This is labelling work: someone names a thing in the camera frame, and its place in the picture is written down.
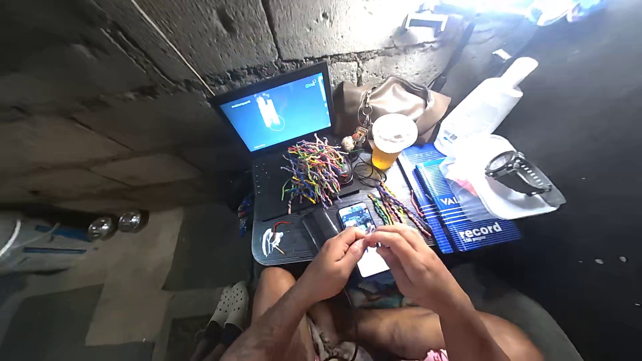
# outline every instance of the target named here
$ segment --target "black wallet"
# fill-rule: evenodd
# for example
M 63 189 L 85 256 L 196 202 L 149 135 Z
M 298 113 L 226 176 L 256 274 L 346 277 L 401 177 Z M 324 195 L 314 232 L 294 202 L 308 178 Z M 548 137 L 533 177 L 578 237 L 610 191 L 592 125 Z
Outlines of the black wallet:
M 325 241 L 339 234 L 336 226 L 322 208 L 316 208 L 306 214 L 303 217 L 303 226 L 312 237 L 312 242 L 317 247 L 317 250 L 323 247 Z

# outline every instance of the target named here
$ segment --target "plastic cup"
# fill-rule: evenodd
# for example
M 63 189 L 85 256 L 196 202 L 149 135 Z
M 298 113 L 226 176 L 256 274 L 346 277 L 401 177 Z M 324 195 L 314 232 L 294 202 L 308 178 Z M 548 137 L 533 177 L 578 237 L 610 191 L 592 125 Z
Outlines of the plastic cup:
M 379 117 L 372 124 L 372 164 L 379 169 L 388 169 L 404 149 L 417 140 L 417 126 L 403 114 L 391 113 Z

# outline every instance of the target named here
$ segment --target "laptop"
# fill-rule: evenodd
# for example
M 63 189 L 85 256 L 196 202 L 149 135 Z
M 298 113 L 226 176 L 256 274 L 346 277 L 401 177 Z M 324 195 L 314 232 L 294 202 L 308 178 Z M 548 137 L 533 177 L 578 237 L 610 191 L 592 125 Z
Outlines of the laptop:
M 252 158 L 256 220 L 263 222 L 287 214 L 290 194 L 281 200 L 290 174 L 282 170 L 290 162 L 283 158 L 288 147 L 301 140 L 328 137 L 334 123 L 330 77 L 322 61 L 248 87 L 215 96 L 211 104 L 234 131 Z M 343 187 L 340 195 L 354 191 Z M 311 206 L 298 197 L 292 212 Z

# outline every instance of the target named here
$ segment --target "white slipper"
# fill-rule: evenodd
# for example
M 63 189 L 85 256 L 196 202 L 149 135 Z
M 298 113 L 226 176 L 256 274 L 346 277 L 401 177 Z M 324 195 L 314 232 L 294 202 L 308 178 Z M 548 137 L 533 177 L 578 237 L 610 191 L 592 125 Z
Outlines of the white slipper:
M 249 295 L 245 281 L 241 281 L 232 287 L 231 300 L 232 305 L 225 324 L 231 323 L 242 330 L 245 324 L 247 306 L 249 304 Z
M 209 322 L 215 321 L 221 327 L 225 325 L 225 320 L 230 314 L 230 309 L 232 308 L 232 287 L 225 286 L 223 292 L 221 293 L 221 299 L 218 300 L 216 305 L 216 310 L 212 315 L 212 318 L 209 319 Z

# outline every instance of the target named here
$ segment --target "white plastic bottle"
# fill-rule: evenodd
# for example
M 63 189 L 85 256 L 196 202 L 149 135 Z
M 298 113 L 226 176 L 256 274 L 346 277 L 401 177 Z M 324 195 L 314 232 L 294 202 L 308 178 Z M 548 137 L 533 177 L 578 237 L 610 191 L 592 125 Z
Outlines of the white plastic bottle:
M 484 80 L 443 120 L 435 148 L 452 156 L 452 145 L 457 139 L 493 133 L 524 95 L 517 85 L 537 65 L 535 59 L 522 57 L 516 59 L 501 77 Z

